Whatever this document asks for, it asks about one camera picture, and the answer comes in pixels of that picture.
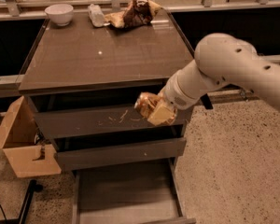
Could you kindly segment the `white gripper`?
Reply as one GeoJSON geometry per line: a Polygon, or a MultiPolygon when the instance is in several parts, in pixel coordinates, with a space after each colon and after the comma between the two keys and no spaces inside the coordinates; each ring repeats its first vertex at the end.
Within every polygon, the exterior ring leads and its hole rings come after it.
{"type": "Polygon", "coordinates": [[[198,102],[198,98],[188,97],[180,88],[177,71],[167,81],[166,85],[160,91],[162,97],[167,103],[159,102],[153,112],[148,116],[147,121],[158,126],[161,124],[172,124],[175,121],[178,110],[186,110],[198,102]]]}

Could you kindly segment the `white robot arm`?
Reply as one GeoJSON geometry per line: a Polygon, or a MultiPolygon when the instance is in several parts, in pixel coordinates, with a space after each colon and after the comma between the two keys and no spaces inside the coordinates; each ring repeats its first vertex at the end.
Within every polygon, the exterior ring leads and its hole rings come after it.
{"type": "Polygon", "coordinates": [[[231,35],[210,34],[196,46],[194,59],[174,73],[147,120],[160,125],[175,120],[210,91],[232,84],[252,91],[280,112],[280,65],[258,56],[254,47],[231,35]]]}

